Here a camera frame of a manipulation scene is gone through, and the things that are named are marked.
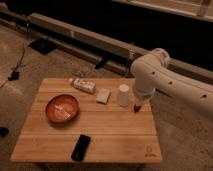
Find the floor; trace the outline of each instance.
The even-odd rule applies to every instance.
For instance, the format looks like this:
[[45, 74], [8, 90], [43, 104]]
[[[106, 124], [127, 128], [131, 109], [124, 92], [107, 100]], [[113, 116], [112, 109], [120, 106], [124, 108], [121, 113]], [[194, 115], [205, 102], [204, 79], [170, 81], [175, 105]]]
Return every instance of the floor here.
[[[20, 58], [24, 41], [25, 35], [0, 25], [0, 84]], [[158, 92], [151, 105], [163, 155], [160, 164], [47, 164], [43, 168], [32, 163], [11, 162], [11, 153], [43, 78], [121, 77], [105, 69], [96, 70], [93, 64], [60, 50], [43, 56], [27, 48], [31, 41], [25, 43], [20, 79], [0, 89], [0, 126], [10, 130], [8, 136], [0, 137], [0, 171], [213, 171], [213, 119]]]

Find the black smartphone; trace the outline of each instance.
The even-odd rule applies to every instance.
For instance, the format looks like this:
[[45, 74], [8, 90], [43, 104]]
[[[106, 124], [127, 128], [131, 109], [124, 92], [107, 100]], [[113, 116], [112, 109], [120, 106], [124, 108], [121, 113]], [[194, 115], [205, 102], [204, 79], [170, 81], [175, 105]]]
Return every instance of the black smartphone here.
[[77, 144], [72, 152], [71, 158], [76, 161], [82, 161], [86, 152], [86, 149], [90, 143], [91, 138], [86, 135], [80, 135]]

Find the wooden bowl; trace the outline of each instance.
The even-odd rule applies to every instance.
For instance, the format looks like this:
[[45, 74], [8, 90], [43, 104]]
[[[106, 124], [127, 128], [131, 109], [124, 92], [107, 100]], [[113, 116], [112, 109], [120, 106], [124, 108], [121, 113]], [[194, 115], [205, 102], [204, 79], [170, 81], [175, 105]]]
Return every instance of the wooden bowl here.
[[68, 94], [54, 97], [46, 106], [46, 116], [54, 123], [67, 122], [73, 119], [78, 111], [78, 101]]

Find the small box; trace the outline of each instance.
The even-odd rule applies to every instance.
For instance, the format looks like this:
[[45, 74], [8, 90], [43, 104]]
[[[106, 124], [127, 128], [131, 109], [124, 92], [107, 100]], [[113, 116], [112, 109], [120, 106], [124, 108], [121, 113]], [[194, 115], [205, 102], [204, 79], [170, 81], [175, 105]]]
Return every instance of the small box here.
[[96, 102], [106, 104], [109, 96], [110, 96], [110, 90], [102, 88], [98, 92], [98, 95], [96, 97]]

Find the wooden table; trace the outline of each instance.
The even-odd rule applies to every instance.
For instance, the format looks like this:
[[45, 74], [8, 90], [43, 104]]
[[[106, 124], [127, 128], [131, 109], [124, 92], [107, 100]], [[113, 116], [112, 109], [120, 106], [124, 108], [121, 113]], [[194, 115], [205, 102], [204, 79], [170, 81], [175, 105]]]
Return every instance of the wooden table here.
[[[133, 79], [91, 79], [96, 92], [90, 95], [71, 87], [68, 79], [44, 79], [17, 141], [12, 161], [74, 162], [70, 156], [80, 134], [91, 136], [84, 162], [157, 163], [162, 161], [150, 104], [133, 112], [134, 96], [122, 108], [116, 103], [118, 86], [132, 85]], [[111, 96], [107, 105], [95, 102], [100, 88]], [[45, 115], [49, 100], [70, 94], [79, 102], [80, 113], [73, 121], [55, 127]]]
[[212, 0], [112, 0], [213, 22]]

